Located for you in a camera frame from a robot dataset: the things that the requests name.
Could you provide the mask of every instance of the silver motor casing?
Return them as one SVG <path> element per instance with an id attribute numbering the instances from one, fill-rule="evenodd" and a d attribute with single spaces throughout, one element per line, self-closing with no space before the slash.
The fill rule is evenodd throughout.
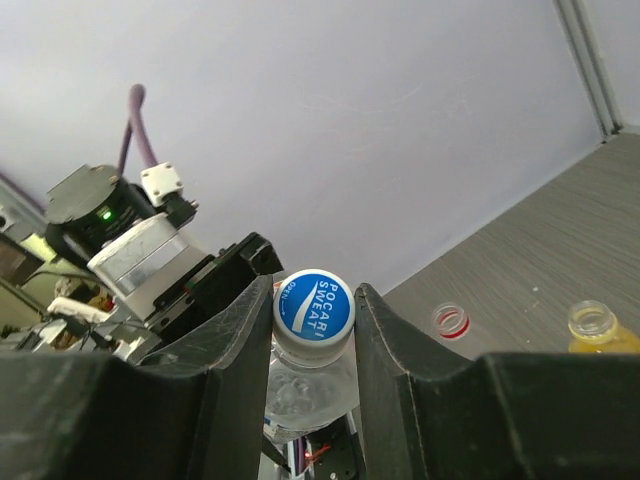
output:
<path id="1" fill-rule="evenodd" d="M 144 321 L 155 311 L 153 302 L 205 257 L 161 213 L 131 227 L 88 266 Z"/>

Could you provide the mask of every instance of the pocari sweat logo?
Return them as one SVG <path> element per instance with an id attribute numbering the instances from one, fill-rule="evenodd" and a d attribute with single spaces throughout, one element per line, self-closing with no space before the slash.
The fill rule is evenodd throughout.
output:
<path id="1" fill-rule="evenodd" d="M 326 340 L 340 332 L 351 313 L 351 293 L 333 278 L 301 275 L 282 291 L 278 310 L 287 328 L 305 340 Z"/>

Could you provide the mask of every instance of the bottle with yellow liquid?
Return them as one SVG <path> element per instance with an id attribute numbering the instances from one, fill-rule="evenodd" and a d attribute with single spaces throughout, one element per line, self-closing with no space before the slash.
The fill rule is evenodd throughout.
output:
<path id="1" fill-rule="evenodd" d="M 603 303 L 585 300 L 569 310 L 572 353 L 640 353 L 640 338 Z"/>

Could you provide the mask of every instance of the white connector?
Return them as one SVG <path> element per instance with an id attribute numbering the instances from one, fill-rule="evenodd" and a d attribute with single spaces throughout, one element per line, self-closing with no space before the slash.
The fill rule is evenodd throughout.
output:
<path id="1" fill-rule="evenodd" d="M 147 168 L 141 172 L 140 177 L 142 188 L 154 207 L 161 206 L 164 203 L 164 197 L 170 193 L 182 195 L 184 189 L 182 180 L 170 163 L 161 163 Z"/>
<path id="2" fill-rule="evenodd" d="M 79 317 L 89 323 L 102 323 L 110 316 L 107 312 L 67 297 L 54 298 L 47 307 L 47 311 L 50 313 L 62 313 L 70 317 Z"/>

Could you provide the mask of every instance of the metal bracket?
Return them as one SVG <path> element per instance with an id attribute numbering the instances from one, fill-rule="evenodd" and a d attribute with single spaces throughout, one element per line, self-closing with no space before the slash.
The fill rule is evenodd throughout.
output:
<path id="1" fill-rule="evenodd" d="M 571 50 L 589 93 L 603 139 L 619 133 L 624 122 L 606 68 L 598 52 L 596 35 L 582 0 L 555 0 Z"/>

